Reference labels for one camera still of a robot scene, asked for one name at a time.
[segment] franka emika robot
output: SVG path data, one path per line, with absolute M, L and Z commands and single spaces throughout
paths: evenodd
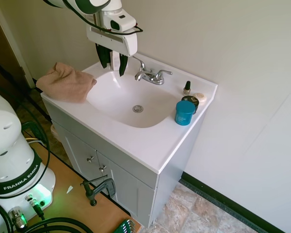
M 136 20 L 122 9 L 121 0 L 43 0 L 48 5 L 68 8 L 86 22 L 89 40 L 96 43 L 103 67 L 110 52 L 120 53 L 120 75 L 128 57 L 137 52 L 137 35 L 142 32 Z M 52 202 L 54 172 L 42 163 L 29 146 L 22 125 L 11 105 L 0 96 L 0 233 L 9 233 L 6 218 L 22 230 L 29 219 Z

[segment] black cable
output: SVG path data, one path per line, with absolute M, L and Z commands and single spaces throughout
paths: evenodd
M 9 215 L 7 214 L 7 212 L 2 208 L 2 206 L 0 206 L 0 215 L 2 216 L 6 227 L 8 229 L 7 233 L 13 233 L 13 223 L 9 217 Z
M 63 231 L 63 232 L 71 232 L 71 233 L 81 233 L 79 230 L 74 229 L 72 227 L 68 226 L 50 226 L 50 227 L 44 227 L 40 228 L 38 230 L 35 230 L 31 233 L 44 233 L 44 232 L 52 232 L 52 231 Z
M 70 5 L 70 3 L 67 1 L 67 0 L 63 0 L 64 4 L 70 9 L 72 10 L 77 16 L 79 16 L 85 23 L 91 25 L 92 27 L 94 28 L 97 28 L 105 33 L 110 33 L 110 34 L 113 34 L 113 35 L 132 35 L 132 34 L 135 34 L 135 33 L 142 33 L 144 30 L 142 30 L 141 28 L 139 28 L 137 25 L 134 27 L 134 28 L 137 28 L 139 31 L 134 31 L 134 32 L 131 32 L 131 33 L 116 33 L 116 32 L 112 32 L 108 29 L 105 29 L 105 28 L 102 28 L 100 26 L 97 26 L 96 24 L 94 23 L 91 23 L 90 21 L 88 21 L 86 18 L 84 18 L 76 9 L 73 8 L 73 6 Z
M 86 233 L 93 233 L 93 231 L 91 229 L 89 229 L 85 224 L 83 224 L 83 223 L 81 223 L 81 222 L 79 222 L 79 221 L 77 221 L 75 219 L 68 218 L 68 217 L 54 217 L 54 218 L 49 218 L 49 219 L 43 220 L 43 221 L 38 222 L 38 223 L 34 224 L 33 226 L 27 228 L 22 233 L 32 233 L 33 230 L 43 226 L 44 224 L 50 224 L 50 223 L 55 223 L 55 222 L 70 223 L 72 225 L 80 227 Z
M 42 221 L 45 220 L 43 210 L 42 210 L 41 206 L 38 203 L 36 203 L 36 205 L 33 206 L 33 210 L 42 219 Z
M 45 136 L 45 139 L 46 139 L 46 145 L 47 145 L 47 150 L 48 150 L 48 160 L 47 160 L 47 163 L 45 165 L 45 168 L 40 176 L 40 178 L 37 180 L 37 182 L 32 185 L 30 188 L 26 189 L 25 191 L 21 192 L 21 193 L 18 193 L 18 194 L 15 194 L 15 195 L 12 195 L 12 196 L 8 196 L 8 197 L 2 197 L 0 196 L 0 199 L 9 199 L 9 198 L 15 198 L 15 197 L 18 197 L 19 195 L 22 195 L 26 192 L 28 192 L 29 190 L 31 190 L 32 188 L 34 188 L 37 184 L 39 184 L 39 182 L 41 181 L 42 177 L 44 176 L 48 166 L 49 166 L 49 161 L 50 161 L 50 148 L 49 148 L 49 140 L 48 140 L 48 137 L 47 137 L 47 134 L 45 133 L 42 125 L 40 124 L 40 122 L 38 121 L 38 119 L 35 117 L 35 115 L 18 99 L 16 98 L 14 95 L 12 95 L 11 93 L 9 93 L 8 91 L 6 91 L 4 88 L 2 88 L 0 86 L 0 91 L 4 92 L 5 94 L 7 94 L 8 96 L 12 97 L 17 103 L 19 103 L 21 106 L 24 107 L 24 109 L 32 116 L 32 118 L 37 122 L 40 130 L 42 131 L 42 133 L 44 134 Z
M 43 0 L 43 1 L 44 1 L 46 4 L 50 5 L 50 6 L 60 8 L 59 6 L 56 6 L 56 5 L 52 4 L 52 3 L 50 3 L 48 0 Z

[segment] cabinet knob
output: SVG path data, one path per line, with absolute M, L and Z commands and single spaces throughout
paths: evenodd
M 94 157 L 91 156 L 90 158 L 87 158 L 86 160 L 87 160 L 87 162 L 89 162 L 91 164 L 93 159 L 94 159 Z
M 104 172 L 106 168 L 107 168 L 107 166 L 100 167 L 99 171 Z

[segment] chrome faucet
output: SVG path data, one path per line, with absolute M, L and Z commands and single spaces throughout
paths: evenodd
M 153 70 L 148 71 L 146 69 L 146 65 L 145 63 L 136 58 L 134 56 L 135 59 L 137 59 L 140 62 L 140 70 L 136 75 L 135 75 L 135 80 L 140 81 L 141 79 L 144 79 L 150 83 L 156 84 L 156 85 L 162 85 L 164 84 L 164 77 L 163 77 L 163 73 L 167 73 L 169 75 L 172 75 L 173 72 L 168 71 L 168 70 L 160 70 L 157 74 L 153 73 Z

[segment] white sink basin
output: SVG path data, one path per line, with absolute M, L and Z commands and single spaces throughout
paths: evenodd
M 115 72 L 98 77 L 87 100 L 114 120 L 137 128 L 160 123 L 179 101 L 155 84 L 136 81 L 130 74 L 119 77 Z

